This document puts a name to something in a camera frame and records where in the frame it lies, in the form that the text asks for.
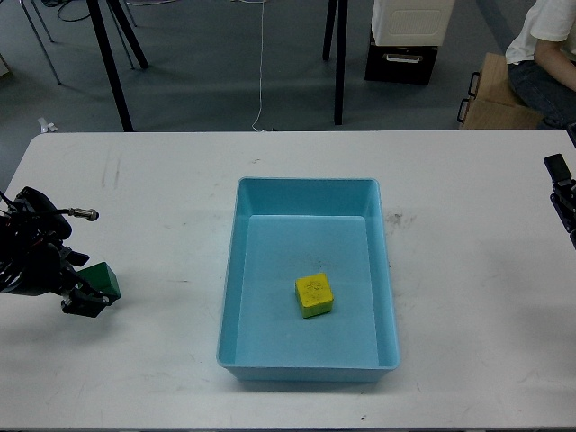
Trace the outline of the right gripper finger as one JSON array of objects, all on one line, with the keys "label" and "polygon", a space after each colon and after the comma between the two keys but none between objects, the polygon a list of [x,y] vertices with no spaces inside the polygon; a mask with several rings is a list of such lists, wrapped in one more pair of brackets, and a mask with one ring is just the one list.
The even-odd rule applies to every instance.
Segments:
[{"label": "right gripper finger", "polygon": [[575,180],[562,154],[545,157],[544,165],[552,179],[550,200],[575,245]]}]

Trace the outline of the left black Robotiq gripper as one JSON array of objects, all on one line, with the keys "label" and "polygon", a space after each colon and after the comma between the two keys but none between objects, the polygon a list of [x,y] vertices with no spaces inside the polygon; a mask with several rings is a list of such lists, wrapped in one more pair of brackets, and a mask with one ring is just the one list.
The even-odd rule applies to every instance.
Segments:
[{"label": "left black Robotiq gripper", "polygon": [[[19,258],[1,261],[1,293],[39,296],[60,294],[61,270],[84,266],[89,255],[62,246],[34,247]],[[64,313],[95,318],[106,307],[108,300],[74,271],[63,273],[61,309]]]}]

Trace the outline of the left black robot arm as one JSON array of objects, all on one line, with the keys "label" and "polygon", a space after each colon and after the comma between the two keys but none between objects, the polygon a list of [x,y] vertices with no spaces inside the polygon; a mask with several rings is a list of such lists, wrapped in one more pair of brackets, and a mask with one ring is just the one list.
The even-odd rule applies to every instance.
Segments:
[{"label": "left black robot arm", "polygon": [[89,256],[64,245],[72,234],[67,216],[96,221],[94,209],[58,209],[26,186],[1,200],[1,292],[24,296],[54,293],[67,314],[97,317],[119,300],[121,290],[105,262],[86,266]]}]

